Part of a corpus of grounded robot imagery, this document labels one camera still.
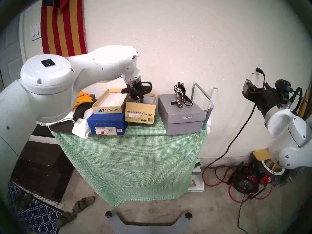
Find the white wall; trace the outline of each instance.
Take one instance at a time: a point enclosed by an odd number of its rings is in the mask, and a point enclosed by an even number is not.
[[[41,4],[42,0],[38,0],[32,6],[27,8],[22,14],[21,20],[23,20],[23,36],[25,58],[30,59],[31,57],[43,54],[42,40],[38,38],[35,41],[31,41],[30,27],[40,22],[41,20]]]
[[[25,11],[25,36],[27,24],[40,21],[40,9],[38,2]],[[223,154],[248,118],[253,103],[241,91],[245,79],[262,85],[262,76],[251,74],[257,58],[263,59],[272,86],[285,79],[305,91],[311,74],[312,41],[284,0],[84,0],[84,25],[88,51],[112,44],[134,46],[142,80],[151,81],[156,94],[174,93],[178,81],[187,95],[193,81],[208,93],[218,87],[202,158]],[[40,43],[25,38],[27,58],[42,53]],[[115,86],[125,84],[117,79],[86,90],[99,97]],[[200,99],[204,97],[197,91],[194,101]],[[256,110],[228,156],[246,156],[269,142]]]

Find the patterned rug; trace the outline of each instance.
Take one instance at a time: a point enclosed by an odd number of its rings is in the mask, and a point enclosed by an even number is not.
[[[63,211],[51,206],[37,198],[33,198],[30,207],[27,210],[16,210],[14,198],[18,191],[22,191],[23,195],[27,193],[22,190],[15,183],[10,181],[9,185],[9,199],[13,213],[16,215],[17,220],[25,230],[41,234],[58,234],[59,228],[55,228],[54,222]]]

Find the light switch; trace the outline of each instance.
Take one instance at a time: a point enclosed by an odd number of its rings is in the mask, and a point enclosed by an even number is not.
[[[36,23],[35,25],[31,26],[30,31],[32,41],[41,38],[40,23]]]
[[[38,27],[38,25],[35,25],[35,35],[36,36],[39,35],[39,27]]]
[[[34,26],[30,27],[30,36],[34,37],[35,36],[35,30],[34,30]]]

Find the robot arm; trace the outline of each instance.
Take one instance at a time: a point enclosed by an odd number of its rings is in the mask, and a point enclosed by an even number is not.
[[[132,98],[143,98],[152,90],[142,85],[136,68],[138,57],[135,48],[117,45],[67,58],[42,54],[25,62],[21,78],[0,93],[0,147],[5,159],[0,164],[0,196],[4,200],[10,175],[36,121],[63,119],[72,110],[78,93],[98,81],[109,82],[122,76],[128,89],[125,93]]]
[[[242,93],[257,105],[264,117],[272,137],[268,146],[271,160],[281,168],[312,167],[312,131],[295,111],[289,109],[295,98],[295,95],[289,98],[290,83],[278,80],[275,88],[267,83],[265,86],[265,89],[257,88],[246,80]]]

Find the red and yellow stripes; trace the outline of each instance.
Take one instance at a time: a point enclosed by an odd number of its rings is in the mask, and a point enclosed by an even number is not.
[[[41,38],[44,53],[63,57],[87,53],[82,0],[70,0],[63,7],[41,7]]]

